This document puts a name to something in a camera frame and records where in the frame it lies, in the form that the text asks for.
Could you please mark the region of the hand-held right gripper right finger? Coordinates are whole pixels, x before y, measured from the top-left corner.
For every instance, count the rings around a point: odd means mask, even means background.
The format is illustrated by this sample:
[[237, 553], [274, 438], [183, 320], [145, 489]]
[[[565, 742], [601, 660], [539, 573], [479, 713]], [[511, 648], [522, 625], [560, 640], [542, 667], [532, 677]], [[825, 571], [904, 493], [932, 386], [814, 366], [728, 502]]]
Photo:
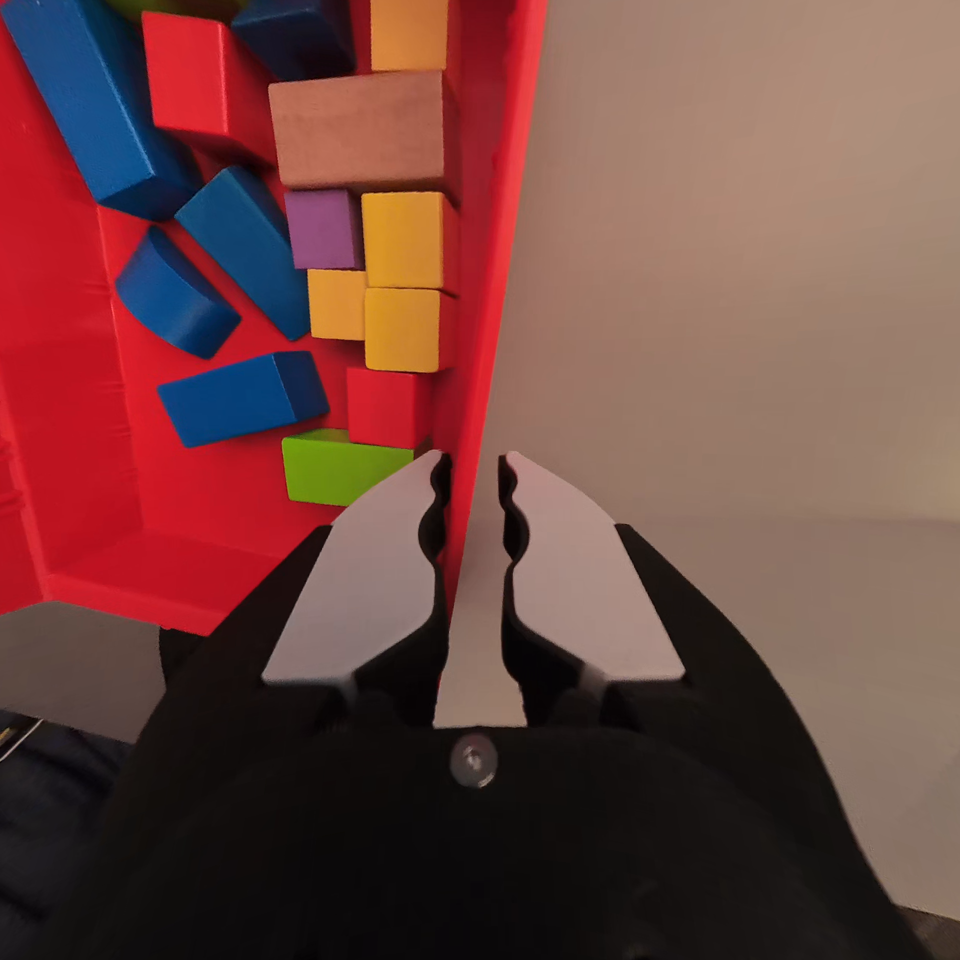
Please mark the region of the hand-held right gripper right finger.
[[686, 675], [618, 524], [594, 499], [517, 451], [497, 466], [503, 546], [501, 651], [528, 724], [569, 691], [603, 704], [620, 684]]

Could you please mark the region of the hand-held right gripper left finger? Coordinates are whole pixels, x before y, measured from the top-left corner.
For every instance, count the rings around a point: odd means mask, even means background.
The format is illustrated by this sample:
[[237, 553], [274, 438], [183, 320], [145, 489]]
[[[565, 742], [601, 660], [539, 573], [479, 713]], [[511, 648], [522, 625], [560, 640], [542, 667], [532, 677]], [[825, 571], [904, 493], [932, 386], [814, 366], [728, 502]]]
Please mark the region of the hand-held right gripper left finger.
[[433, 724], [450, 653], [441, 558], [451, 458], [440, 450], [363, 493], [333, 522], [263, 670], [273, 687], [376, 692]]

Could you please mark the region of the green wooden block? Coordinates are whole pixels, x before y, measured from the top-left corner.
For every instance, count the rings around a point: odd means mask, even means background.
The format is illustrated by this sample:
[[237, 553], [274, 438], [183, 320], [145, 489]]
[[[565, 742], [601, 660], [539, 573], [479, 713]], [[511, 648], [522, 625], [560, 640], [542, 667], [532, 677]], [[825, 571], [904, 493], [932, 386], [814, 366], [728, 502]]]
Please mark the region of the green wooden block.
[[230, 23], [249, 1], [106, 1], [117, 13], [139, 24], [144, 13], [202, 18]]
[[348, 507], [384, 479], [432, 448], [432, 438], [412, 448], [353, 442], [346, 429], [317, 428], [282, 438], [288, 498]]

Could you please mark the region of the red cube block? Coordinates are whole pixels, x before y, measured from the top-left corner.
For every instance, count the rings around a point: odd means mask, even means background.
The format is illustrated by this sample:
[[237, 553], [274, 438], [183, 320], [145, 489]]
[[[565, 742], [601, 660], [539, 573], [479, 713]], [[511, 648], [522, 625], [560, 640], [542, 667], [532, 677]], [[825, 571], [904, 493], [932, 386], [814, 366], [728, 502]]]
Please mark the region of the red cube block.
[[350, 366], [345, 383], [352, 443], [414, 450], [431, 436], [430, 375]]

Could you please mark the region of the red plastic bin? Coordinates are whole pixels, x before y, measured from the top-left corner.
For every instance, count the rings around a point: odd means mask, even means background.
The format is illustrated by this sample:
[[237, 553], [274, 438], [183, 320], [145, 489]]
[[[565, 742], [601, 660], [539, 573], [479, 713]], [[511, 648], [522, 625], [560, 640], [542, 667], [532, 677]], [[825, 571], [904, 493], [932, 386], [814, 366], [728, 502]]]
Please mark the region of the red plastic bin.
[[[489, 405], [547, 2], [466, 2], [465, 306], [428, 429], [453, 459], [456, 589]], [[282, 437], [347, 426], [359, 349], [291, 342], [173, 220], [241, 321], [210, 361], [148, 332], [114, 280], [155, 222], [95, 201], [6, 21], [1, 36], [2, 613], [63, 602], [209, 634], [334, 506], [288, 499]], [[328, 415], [189, 450], [157, 387], [276, 353], [315, 358]]]

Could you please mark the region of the navy half-round wooden block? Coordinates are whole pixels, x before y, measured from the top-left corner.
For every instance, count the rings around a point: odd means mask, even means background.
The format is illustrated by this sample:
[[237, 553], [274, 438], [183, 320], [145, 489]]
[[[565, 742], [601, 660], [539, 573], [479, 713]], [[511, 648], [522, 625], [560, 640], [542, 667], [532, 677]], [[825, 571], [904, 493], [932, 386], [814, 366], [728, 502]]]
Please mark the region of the navy half-round wooden block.
[[186, 354], [212, 359], [241, 315], [157, 225], [145, 231], [115, 280], [126, 310]]

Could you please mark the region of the purple wooden cube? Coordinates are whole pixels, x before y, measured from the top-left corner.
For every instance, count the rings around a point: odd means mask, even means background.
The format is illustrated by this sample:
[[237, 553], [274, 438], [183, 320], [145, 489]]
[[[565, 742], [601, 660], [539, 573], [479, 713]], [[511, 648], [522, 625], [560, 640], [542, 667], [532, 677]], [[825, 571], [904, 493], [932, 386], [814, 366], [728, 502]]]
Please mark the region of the purple wooden cube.
[[287, 190], [284, 203], [295, 269], [365, 271], [359, 196], [346, 188]]

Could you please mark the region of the large blue wooden block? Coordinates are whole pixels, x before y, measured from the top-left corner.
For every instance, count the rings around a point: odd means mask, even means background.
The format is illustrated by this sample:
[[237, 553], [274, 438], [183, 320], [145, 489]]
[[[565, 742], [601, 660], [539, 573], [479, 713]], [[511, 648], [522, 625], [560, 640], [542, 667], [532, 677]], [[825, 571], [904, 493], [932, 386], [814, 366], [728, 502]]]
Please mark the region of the large blue wooden block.
[[174, 214], [177, 222], [290, 342], [310, 331], [306, 274], [267, 185], [231, 165]]

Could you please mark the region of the natural wood rectangular block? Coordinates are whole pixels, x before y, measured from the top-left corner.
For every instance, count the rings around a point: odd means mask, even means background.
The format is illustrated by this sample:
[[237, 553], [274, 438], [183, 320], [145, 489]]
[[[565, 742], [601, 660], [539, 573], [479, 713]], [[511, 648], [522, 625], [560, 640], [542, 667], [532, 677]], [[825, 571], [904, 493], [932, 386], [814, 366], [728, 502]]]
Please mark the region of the natural wood rectangular block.
[[269, 101], [285, 188], [421, 189], [461, 205], [461, 116], [443, 72], [274, 82]]

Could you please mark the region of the red wooden block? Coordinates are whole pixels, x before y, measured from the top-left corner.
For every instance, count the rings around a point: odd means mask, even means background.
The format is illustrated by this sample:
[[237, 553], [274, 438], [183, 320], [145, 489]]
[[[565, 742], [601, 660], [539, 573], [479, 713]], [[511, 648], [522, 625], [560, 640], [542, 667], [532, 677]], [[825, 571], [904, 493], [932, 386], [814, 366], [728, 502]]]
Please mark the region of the red wooden block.
[[141, 26], [155, 126], [218, 162], [276, 166], [273, 78], [234, 32], [159, 11]]

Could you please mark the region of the small yellow wooden cube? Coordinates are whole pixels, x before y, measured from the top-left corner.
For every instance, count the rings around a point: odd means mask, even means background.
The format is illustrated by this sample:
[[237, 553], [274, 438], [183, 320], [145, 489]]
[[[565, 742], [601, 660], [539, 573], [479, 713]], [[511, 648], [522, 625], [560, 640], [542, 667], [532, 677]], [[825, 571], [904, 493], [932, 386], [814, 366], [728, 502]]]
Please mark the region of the small yellow wooden cube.
[[449, 1], [371, 1], [371, 70], [446, 70], [450, 17]]

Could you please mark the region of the dark blue wedge block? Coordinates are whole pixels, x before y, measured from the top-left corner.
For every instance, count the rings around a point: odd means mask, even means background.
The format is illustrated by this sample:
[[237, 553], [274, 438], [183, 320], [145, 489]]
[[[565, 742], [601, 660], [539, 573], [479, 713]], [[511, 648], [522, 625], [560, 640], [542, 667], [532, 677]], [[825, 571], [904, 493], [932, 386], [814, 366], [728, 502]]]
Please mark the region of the dark blue wedge block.
[[280, 82], [348, 76], [357, 66], [348, 1], [251, 1], [230, 28]]

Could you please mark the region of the blue wooden cuboid block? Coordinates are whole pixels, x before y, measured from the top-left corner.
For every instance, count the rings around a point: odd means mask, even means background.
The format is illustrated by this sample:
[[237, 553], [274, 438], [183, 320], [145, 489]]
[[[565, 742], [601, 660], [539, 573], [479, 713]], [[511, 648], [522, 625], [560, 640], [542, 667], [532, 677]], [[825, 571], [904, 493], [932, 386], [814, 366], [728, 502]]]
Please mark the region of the blue wooden cuboid block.
[[203, 179], [191, 151], [154, 123], [134, 25], [99, 1], [5, 2], [2, 19], [97, 204], [174, 218]]

